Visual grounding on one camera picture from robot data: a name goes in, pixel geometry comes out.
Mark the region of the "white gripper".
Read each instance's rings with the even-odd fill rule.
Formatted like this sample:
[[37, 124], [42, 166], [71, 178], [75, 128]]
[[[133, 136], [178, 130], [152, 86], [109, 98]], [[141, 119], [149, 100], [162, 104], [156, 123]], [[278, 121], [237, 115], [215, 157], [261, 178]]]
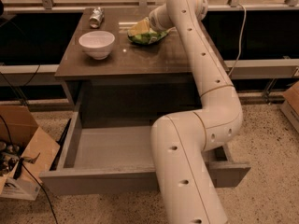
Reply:
[[168, 15], [166, 5], [153, 9], [149, 14], [149, 17], [134, 24], [128, 30], [128, 35], [135, 36], [145, 34], [150, 30], [150, 27], [156, 32], [163, 32], [174, 27], [174, 24]]

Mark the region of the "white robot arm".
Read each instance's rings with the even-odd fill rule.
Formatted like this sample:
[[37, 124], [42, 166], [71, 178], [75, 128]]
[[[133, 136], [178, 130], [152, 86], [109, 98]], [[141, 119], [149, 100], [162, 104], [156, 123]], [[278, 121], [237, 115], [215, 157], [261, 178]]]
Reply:
[[228, 224], [202, 153], [240, 130], [243, 112], [223, 60], [201, 19], [207, 0], [166, 0], [149, 14], [156, 32], [176, 28], [201, 98], [197, 110], [171, 113], [151, 127], [151, 149], [169, 224]]

